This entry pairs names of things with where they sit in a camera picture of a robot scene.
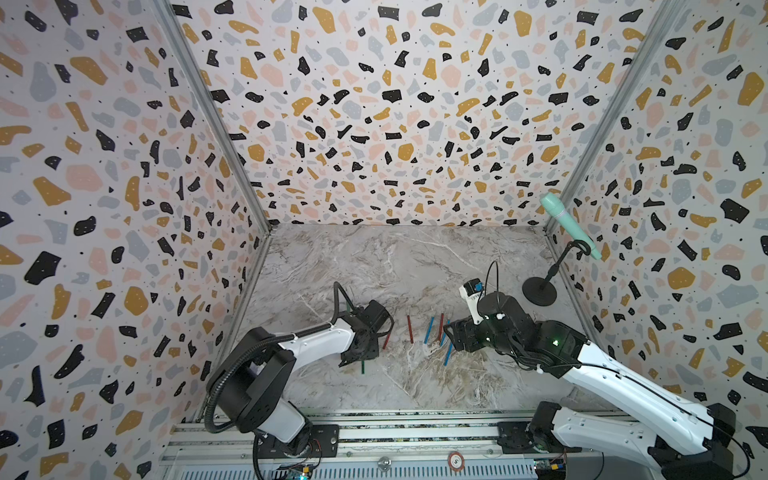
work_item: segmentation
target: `blue stick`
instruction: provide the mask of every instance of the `blue stick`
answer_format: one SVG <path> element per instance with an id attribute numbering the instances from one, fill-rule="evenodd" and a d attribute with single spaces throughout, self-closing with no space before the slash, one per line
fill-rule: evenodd
<path id="1" fill-rule="evenodd" d="M 445 321 L 445 326 L 448 326 L 450 324 L 451 320 Z M 445 342 L 445 327 L 442 327 L 442 338 L 440 339 L 440 346 L 442 346 L 442 343 Z"/>
<path id="2" fill-rule="evenodd" d="M 442 364 L 443 366 L 448 366 L 448 359 L 451 358 L 451 350 L 453 350 L 453 343 L 448 345 L 448 355 L 445 356 L 445 362 Z"/>
<path id="3" fill-rule="evenodd" d="M 424 337 L 424 345 L 427 344 L 427 340 L 429 340 L 429 332 L 432 331 L 432 322 L 435 321 L 435 317 L 432 317 L 431 320 L 429 320 L 429 328 L 427 329 L 427 336 Z"/>

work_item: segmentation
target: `gray marble surface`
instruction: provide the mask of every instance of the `gray marble surface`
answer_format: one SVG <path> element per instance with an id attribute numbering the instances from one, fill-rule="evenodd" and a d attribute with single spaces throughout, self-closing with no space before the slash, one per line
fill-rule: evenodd
<path id="1" fill-rule="evenodd" d="M 280 225 L 237 339 L 255 326 L 281 333 L 329 321 L 333 282 L 339 281 L 356 305 L 371 299 L 383 304 L 395 328 L 380 357 L 366 362 L 365 373 L 359 362 L 339 368 L 338 356 L 294 372 L 285 397 L 298 406 L 535 409 L 548 400 L 579 409 L 606 407 L 564 380 L 522 371 L 509 357 L 487 349 L 454 352 L 443 365 L 449 341 L 441 346 L 437 339 L 440 315 L 469 315 L 458 288 L 472 278 L 485 280 L 493 260 L 500 267 L 500 290 L 516 297 L 534 320 L 556 319 L 583 331 L 559 276 L 554 305 L 534 306 L 522 296 L 523 281 L 544 276 L 553 261 L 541 229 Z M 495 288 L 495 272 L 488 283 Z"/>

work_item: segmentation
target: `red stick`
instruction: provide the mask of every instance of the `red stick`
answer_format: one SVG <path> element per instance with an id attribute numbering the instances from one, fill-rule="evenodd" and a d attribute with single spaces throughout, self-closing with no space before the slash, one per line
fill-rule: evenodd
<path id="1" fill-rule="evenodd" d="M 382 350 L 386 350 L 386 344 L 389 343 L 390 335 L 392 335 L 392 330 L 390 330 L 389 333 L 386 334 L 386 340 L 384 340 L 384 346 L 382 347 Z"/>
<path id="2" fill-rule="evenodd" d="M 408 334 L 411 336 L 411 345 L 413 345 L 413 329 L 411 328 L 411 316 L 406 315 L 406 318 L 408 319 Z"/>
<path id="3" fill-rule="evenodd" d="M 440 330 L 437 331 L 437 340 L 439 341 L 442 338 L 442 318 L 445 316 L 444 313 L 440 314 Z"/>

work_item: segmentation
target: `patterned wall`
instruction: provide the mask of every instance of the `patterned wall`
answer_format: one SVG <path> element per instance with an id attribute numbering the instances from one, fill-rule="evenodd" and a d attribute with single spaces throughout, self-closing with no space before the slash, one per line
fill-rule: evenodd
<path id="1" fill-rule="evenodd" d="M 254 258 L 145 8 L 0 8 L 0 478 L 153 475 Z"/>
<path id="2" fill-rule="evenodd" d="M 566 267 L 602 343 L 668 390 L 734 409 L 764 478 L 768 3 L 693 3 L 570 206 L 602 262 Z"/>
<path id="3" fill-rule="evenodd" d="M 273 224 L 536 225 L 659 2 L 177 3 Z"/>

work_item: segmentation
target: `teal microphone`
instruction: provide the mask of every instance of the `teal microphone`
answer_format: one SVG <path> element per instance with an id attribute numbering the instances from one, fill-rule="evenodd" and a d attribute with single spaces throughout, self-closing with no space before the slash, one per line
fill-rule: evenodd
<path id="1" fill-rule="evenodd" d="M 541 205 L 548 214 L 552 215 L 552 218 L 558 221 L 558 223 L 565 228 L 574 240 L 582 240 L 591 248 L 590 255 L 595 260 L 600 260 L 602 255 L 598 252 L 598 247 L 594 244 L 589 235 L 584 232 L 581 227 L 578 226 L 576 220 L 565 211 L 565 205 L 554 194 L 546 194 L 541 198 Z"/>

